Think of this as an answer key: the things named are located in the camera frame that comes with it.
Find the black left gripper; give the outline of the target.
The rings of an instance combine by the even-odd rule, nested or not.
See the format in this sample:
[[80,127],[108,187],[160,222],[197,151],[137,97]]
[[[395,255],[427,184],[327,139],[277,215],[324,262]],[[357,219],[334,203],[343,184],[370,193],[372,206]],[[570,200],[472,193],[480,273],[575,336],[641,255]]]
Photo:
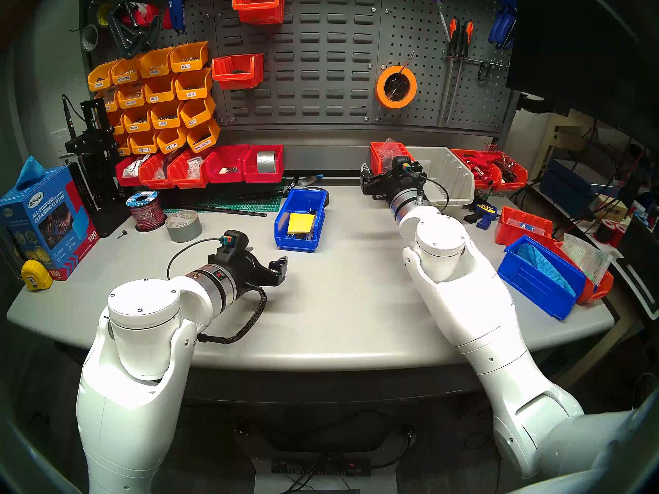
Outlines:
[[237,296],[251,291],[252,287],[279,286],[286,279],[287,256],[269,262],[267,269],[258,262],[253,250],[254,247],[221,250],[221,265],[230,273]]

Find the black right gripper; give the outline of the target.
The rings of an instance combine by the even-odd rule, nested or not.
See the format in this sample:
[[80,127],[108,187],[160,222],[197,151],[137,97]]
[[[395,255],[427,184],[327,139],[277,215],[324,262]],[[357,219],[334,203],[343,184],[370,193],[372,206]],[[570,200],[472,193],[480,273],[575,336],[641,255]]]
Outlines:
[[392,202],[400,194],[403,201],[417,199],[423,190],[426,179],[422,176],[407,173],[395,174],[388,171],[383,174],[372,174],[367,163],[360,166],[360,182],[363,182],[363,194],[372,200],[385,200]]

